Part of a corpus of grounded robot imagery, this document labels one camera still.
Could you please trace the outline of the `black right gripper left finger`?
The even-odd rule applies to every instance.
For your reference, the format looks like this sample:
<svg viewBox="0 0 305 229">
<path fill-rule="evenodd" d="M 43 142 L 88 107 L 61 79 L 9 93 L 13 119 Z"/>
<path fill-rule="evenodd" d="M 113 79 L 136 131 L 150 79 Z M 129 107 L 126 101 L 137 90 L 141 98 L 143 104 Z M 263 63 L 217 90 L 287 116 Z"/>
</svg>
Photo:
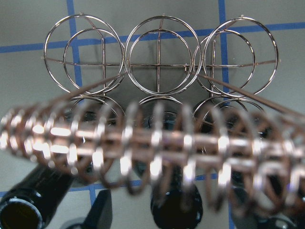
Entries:
<svg viewBox="0 0 305 229">
<path fill-rule="evenodd" d="M 110 229 L 112 225 L 112 195 L 109 189 L 101 190 L 87 216 L 70 220 L 62 229 Z"/>
</svg>

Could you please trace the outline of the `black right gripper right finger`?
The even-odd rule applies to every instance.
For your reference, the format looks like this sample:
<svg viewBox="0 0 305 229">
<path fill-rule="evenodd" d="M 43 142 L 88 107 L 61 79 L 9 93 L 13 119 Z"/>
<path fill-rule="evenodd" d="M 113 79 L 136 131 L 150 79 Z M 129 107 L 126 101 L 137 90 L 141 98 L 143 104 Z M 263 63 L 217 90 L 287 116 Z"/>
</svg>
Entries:
<svg viewBox="0 0 305 229">
<path fill-rule="evenodd" d="M 277 214 L 269 217 L 261 217 L 251 214 L 244 217 L 234 216 L 234 225 L 237 229 L 299 229 L 298 221 Z"/>
</svg>

